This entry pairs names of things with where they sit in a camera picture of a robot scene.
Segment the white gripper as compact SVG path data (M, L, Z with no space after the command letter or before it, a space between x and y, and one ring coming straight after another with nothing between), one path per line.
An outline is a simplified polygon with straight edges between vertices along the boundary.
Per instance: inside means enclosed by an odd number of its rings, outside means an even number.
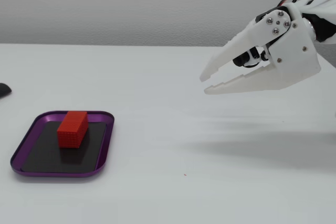
M278 7L259 22L252 20L243 31L214 53L200 80L208 80L220 67L257 46L264 46L269 65L210 86L204 92L218 95L280 90L311 77L321 70L313 45L316 38L317 25L312 18L303 17L295 4Z

